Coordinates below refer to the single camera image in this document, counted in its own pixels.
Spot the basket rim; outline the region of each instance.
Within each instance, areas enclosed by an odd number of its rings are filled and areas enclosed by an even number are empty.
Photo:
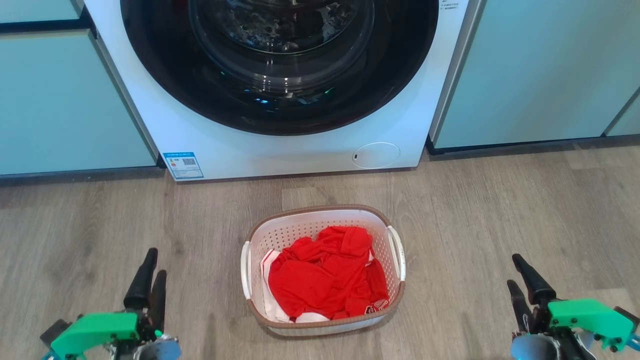
[[[261,220],[260,222],[255,224],[255,226],[251,229],[251,231],[249,232],[247,241],[251,243],[251,240],[253,239],[253,235],[258,230],[258,228],[264,225],[266,222],[269,222],[276,218],[285,217],[289,215],[304,214],[304,213],[315,213],[318,211],[326,211],[326,210],[363,210],[363,211],[372,213],[373,215],[376,215],[378,218],[380,218],[380,220],[382,220],[385,226],[391,226],[389,219],[387,219],[387,217],[383,213],[381,213],[377,209],[372,208],[370,206],[361,205],[361,204],[311,206],[307,208],[283,211],[281,213],[271,215],[270,217],[267,217]],[[338,325],[346,325],[349,323],[363,322],[373,318],[379,318],[379,317],[385,316],[396,309],[396,307],[400,303],[400,300],[402,300],[403,295],[404,295],[404,281],[401,281],[396,298],[394,299],[393,302],[389,304],[388,307],[386,307],[381,311],[377,311],[375,313],[370,313],[370,314],[364,314],[360,316],[354,316],[352,318],[340,319],[340,320],[329,320],[327,322],[308,322],[308,323],[272,322],[271,320],[268,320],[258,312],[258,309],[255,307],[255,304],[253,303],[253,299],[246,299],[246,301],[256,321],[258,321],[258,323],[263,326],[272,327],[274,329],[315,329],[320,327],[331,327],[331,326],[338,326]]]

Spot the light blue cabinet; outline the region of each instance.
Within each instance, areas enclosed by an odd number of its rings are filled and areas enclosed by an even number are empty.
[[[607,136],[640,134],[640,88],[634,95],[633,102],[615,122]]]
[[[88,30],[2,35],[0,54],[0,175],[156,164]]]
[[[82,0],[0,0],[0,24],[77,19]]]
[[[640,1],[488,0],[435,148],[600,136],[640,86]]]

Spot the sticker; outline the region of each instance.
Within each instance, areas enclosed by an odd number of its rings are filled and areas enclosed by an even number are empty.
[[[460,0],[442,0],[440,4],[441,10],[457,9],[460,5]]]
[[[166,166],[171,169],[176,180],[201,179],[204,176],[200,164],[192,152],[165,152]]]

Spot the robotic arm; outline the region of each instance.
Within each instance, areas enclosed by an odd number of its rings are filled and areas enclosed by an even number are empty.
[[[166,271],[153,283],[158,250],[151,248],[138,268],[118,313],[80,315],[75,323],[58,320],[40,339],[49,347],[43,360],[86,359],[84,352],[104,346],[112,360],[176,360],[178,339],[164,334]]]
[[[513,280],[507,282],[518,323],[511,356],[519,360],[595,360],[589,351],[594,341],[602,348],[640,351],[635,334],[640,319],[622,309],[610,309],[595,299],[560,300],[556,291],[520,254],[513,255],[516,270],[527,286],[525,296]]]

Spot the washing machine door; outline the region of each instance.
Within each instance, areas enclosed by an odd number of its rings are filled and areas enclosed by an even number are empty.
[[[438,0],[121,0],[129,40],[174,98],[229,127],[305,135],[393,99],[429,52]]]

